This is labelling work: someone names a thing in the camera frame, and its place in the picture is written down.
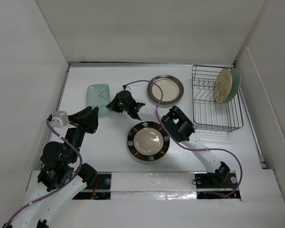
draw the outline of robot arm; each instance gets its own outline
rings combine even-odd
[[[49,120],[54,127],[65,128],[69,125],[75,127],[68,129],[65,138],[79,151],[85,133],[93,134],[97,130],[98,110],[98,107],[94,109],[87,107],[69,116],[66,112],[57,111],[49,117]],[[3,227],[48,228],[56,215],[77,193],[86,187],[91,187],[96,181],[97,171],[85,163],[82,164],[78,176],[73,177],[68,185],[65,185],[73,176],[74,168],[69,164],[75,163],[77,159],[77,153],[67,143],[46,144],[40,158],[43,167],[29,199],[35,203],[27,204],[11,223]]]
[[[137,103],[127,90],[119,92],[114,100],[107,105],[107,108],[119,113],[126,111],[133,119],[138,120],[148,120],[150,116],[155,115],[154,108],[145,106],[144,103]],[[173,106],[167,114],[165,114],[166,112],[165,109],[158,108],[158,114],[162,116],[161,122],[169,134],[186,148],[205,149],[204,151],[192,151],[192,153],[203,164],[213,182],[225,181],[230,168],[214,156],[198,136],[194,134],[193,123],[190,119],[177,106]]]

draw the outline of cable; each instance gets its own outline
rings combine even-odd
[[[162,98],[163,98],[163,91],[162,89],[160,88],[160,86],[152,81],[149,81],[149,80],[137,80],[137,81],[134,81],[134,82],[130,82],[128,84],[125,84],[123,85],[123,88],[127,87],[128,85],[131,85],[131,84],[134,84],[134,83],[138,83],[138,82],[148,82],[148,83],[152,83],[153,85],[157,86],[159,88],[159,90],[161,91],[161,98],[159,100],[159,102],[156,104],[156,107],[155,107],[155,114],[156,114],[156,118],[157,120],[159,121],[159,123],[161,124],[162,128],[166,131],[166,133],[169,135],[169,137],[181,148],[183,148],[184,150],[187,150],[187,151],[191,151],[191,152],[196,152],[196,151],[205,151],[205,150],[210,150],[210,151],[225,151],[229,154],[231,154],[235,159],[236,161],[238,162],[238,165],[239,165],[239,169],[240,169],[240,178],[239,178],[239,181],[237,183],[237,186],[233,189],[233,191],[231,191],[230,193],[224,195],[224,194],[221,194],[221,193],[217,193],[217,192],[207,192],[208,194],[215,194],[215,195],[218,195],[218,196],[221,196],[221,197],[228,197],[230,195],[232,195],[233,193],[236,192],[236,190],[238,189],[239,185],[241,184],[242,182],[242,178],[243,178],[243,168],[242,168],[242,164],[241,162],[239,161],[239,159],[236,157],[236,155],[228,150],[225,150],[225,149],[221,149],[221,148],[205,148],[205,149],[191,149],[191,148],[187,148],[183,145],[181,145],[180,143],[178,143],[174,138],[173,136],[167,131],[166,127],[163,125],[160,117],[159,117],[159,114],[158,114],[158,106],[159,104],[161,103],[162,101]]]
[[[45,195],[43,197],[40,197],[34,201],[32,201],[31,203],[28,203],[26,205],[24,205],[22,208],[20,208],[19,210],[17,210],[13,215],[12,217],[10,217],[10,219],[7,221],[7,223],[4,225],[3,228],[8,228],[8,226],[10,225],[10,223],[12,222],[12,220],[21,212],[23,211],[25,208],[27,208],[29,205],[33,204],[33,203],[37,203],[37,202],[40,202],[52,195],[54,195],[56,192],[62,190],[66,185],[68,185],[80,172],[80,169],[82,167],[82,156],[81,154],[79,153],[79,151],[76,149],[75,146],[73,146],[68,140],[66,140],[64,137],[61,137],[61,135],[55,131],[55,129],[51,126],[51,124],[49,123],[50,121],[47,120],[47,126],[48,128],[51,130],[52,133],[54,133],[56,136],[58,136],[60,139],[62,139],[63,142],[65,142],[73,151],[75,151],[75,153],[78,155],[79,157],[79,166],[75,172],[75,174],[66,182],[64,183],[62,186],[60,186],[58,189],[50,192],[48,195]]]
[[[92,196],[95,196],[95,195],[96,195],[96,194],[95,194],[95,191],[96,191],[97,188],[98,188],[98,184],[99,184],[99,180],[97,180],[96,185],[95,185],[95,187],[93,188],[93,194],[92,194]]]

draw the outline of dish rack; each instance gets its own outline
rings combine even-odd
[[[222,69],[218,66],[192,66],[194,129],[229,133],[244,125],[238,93],[228,103],[219,104],[214,99],[215,81]]]

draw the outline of brown plate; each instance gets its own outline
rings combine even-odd
[[[229,69],[224,68],[219,73],[214,86],[214,99],[218,103],[224,102],[232,88],[232,77]]]

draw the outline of cream plate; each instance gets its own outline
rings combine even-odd
[[[229,69],[224,68],[219,73],[214,87],[214,99],[218,103],[224,102],[232,88],[232,78]]]
[[[161,104],[170,105],[181,99],[184,94],[184,86],[181,81],[171,75],[160,75],[148,84],[148,94],[156,102],[159,102],[163,93]]]
[[[152,156],[161,151],[163,146],[162,134],[150,127],[142,128],[134,136],[134,147],[135,149],[147,156]]]

